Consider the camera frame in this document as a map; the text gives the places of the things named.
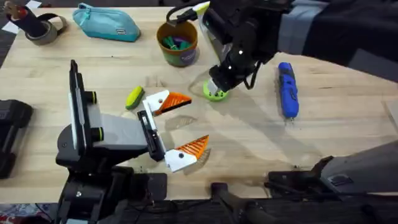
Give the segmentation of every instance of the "black case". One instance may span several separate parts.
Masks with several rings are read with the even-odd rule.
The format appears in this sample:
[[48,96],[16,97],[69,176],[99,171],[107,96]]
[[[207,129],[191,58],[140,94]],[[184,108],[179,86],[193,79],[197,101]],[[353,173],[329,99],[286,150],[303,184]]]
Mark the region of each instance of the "black case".
[[0,179],[8,178],[14,167],[17,149],[13,149],[18,130],[27,126],[33,108],[17,100],[0,100]]

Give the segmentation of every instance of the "cable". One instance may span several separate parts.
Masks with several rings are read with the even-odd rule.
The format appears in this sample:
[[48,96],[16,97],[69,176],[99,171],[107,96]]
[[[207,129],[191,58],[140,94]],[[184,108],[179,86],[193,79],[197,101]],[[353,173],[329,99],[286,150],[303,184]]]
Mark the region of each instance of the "cable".
[[141,214],[143,213],[143,211],[145,211],[145,209],[147,208],[148,204],[144,206],[144,208],[138,213],[136,220],[134,221],[134,224],[137,224],[139,217],[141,216]]
[[186,207],[184,207],[184,208],[178,208],[178,205],[177,205],[175,202],[170,201],[170,203],[172,203],[172,204],[175,206],[175,208],[174,208],[173,210],[166,210],[166,211],[161,211],[161,212],[152,212],[152,211],[147,211],[147,210],[145,210],[145,209],[138,209],[138,208],[136,208],[136,207],[133,206],[133,205],[131,205],[131,207],[132,207],[134,210],[138,211],[138,212],[149,213],[149,214],[153,214],[153,215],[159,215],[159,214],[165,214],[165,213],[177,213],[177,212],[182,212],[182,211],[185,211],[185,210],[189,210],[189,209],[191,209],[191,208],[193,208],[193,207],[206,204],[206,203],[208,203],[208,202],[210,202],[210,201],[211,201],[211,199],[203,200],[203,201],[201,201],[201,202],[197,202],[197,203],[193,203],[193,204],[191,204],[191,205],[188,205],[188,206],[186,206]]
[[174,19],[174,20],[172,20],[172,21],[170,20],[170,16],[171,16],[173,13],[175,13],[175,12],[181,10],[181,9],[185,9],[186,7],[196,6],[196,5],[199,4],[199,3],[203,3],[203,2],[207,2],[207,1],[209,1],[209,0],[197,0],[197,1],[187,2],[187,3],[185,3],[185,4],[182,4],[181,6],[176,6],[176,7],[172,8],[172,9],[167,13],[167,15],[166,15],[166,21],[167,21],[167,23],[170,24],[170,25],[172,25],[172,26],[175,26],[175,25],[177,25],[179,22],[182,22],[182,21],[184,21],[184,20],[186,21],[186,20],[188,20],[188,19],[191,19],[191,20],[192,20],[192,19],[197,18],[198,16],[197,16],[196,12],[195,12],[194,10],[189,10],[189,11],[187,11],[187,12],[184,12],[182,15],[177,16],[177,19]]
[[54,220],[51,218],[51,216],[50,216],[47,212],[45,212],[42,208],[40,208],[40,206],[39,206],[38,203],[35,203],[35,206],[36,206],[45,216],[47,216],[47,218],[49,218],[50,223],[54,222]]
[[251,75],[250,85],[249,85],[247,79],[244,79],[244,80],[243,80],[244,85],[246,86],[246,88],[247,88],[248,90],[253,89],[254,83],[256,82],[257,72],[259,71],[260,66],[261,66],[261,62],[258,61],[257,64],[256,64],[256,67],[255,67],[255,69],[254,69],[254,71],[253,71],[253,74]]

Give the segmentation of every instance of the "teal pouch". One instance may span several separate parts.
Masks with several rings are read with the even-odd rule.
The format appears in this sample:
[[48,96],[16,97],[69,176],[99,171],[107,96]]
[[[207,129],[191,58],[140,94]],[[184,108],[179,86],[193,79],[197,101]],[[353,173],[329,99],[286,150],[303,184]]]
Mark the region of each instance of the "teal pouch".
[[79,9],[73,12],[73,20],[88,37],[134,42],[140,35],[133,19],[116,9],[80,3]]

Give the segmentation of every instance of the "yellow sponge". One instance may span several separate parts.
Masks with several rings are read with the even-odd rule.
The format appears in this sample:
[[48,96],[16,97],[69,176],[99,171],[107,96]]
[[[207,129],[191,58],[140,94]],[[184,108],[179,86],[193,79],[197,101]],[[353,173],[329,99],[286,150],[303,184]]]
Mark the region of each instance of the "yellow sponge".
[[141,102],[141,99],[144,96],[144,93],[145,93],[145,91],[141,86],[137,86],[135,89],[133,89],[133,91],[127,97],[126,109],[127,110],[135,109]]

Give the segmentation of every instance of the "white paper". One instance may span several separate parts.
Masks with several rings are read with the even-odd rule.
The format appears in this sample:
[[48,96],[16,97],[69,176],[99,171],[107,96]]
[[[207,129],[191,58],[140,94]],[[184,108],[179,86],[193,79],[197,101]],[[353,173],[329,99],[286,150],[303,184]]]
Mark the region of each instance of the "white paper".
[[4,31],[8,31],[8,32],[12,32],[17,34],[19,31],[18,26],[16,26],[15,24],[13,24],[12,22],[8,22],[4,27],[1,28]]
[[26,6],[27,6],[29,9],[37,9],[41,4],[42,4],[41,2],[30,0],[30,1],[26,4]]
[[[29,9],[37,9],[42,3],[38,2],[38,1],[33,1],[30,0],[26,6]],[[18,26],[16,26],[15,24],[13,24],[12,22],[8,22],[3,28],[1,28],[4,31],[8,31],[8,32],[12,32],[14,34],[17,34],[19,32],[19,28]]]

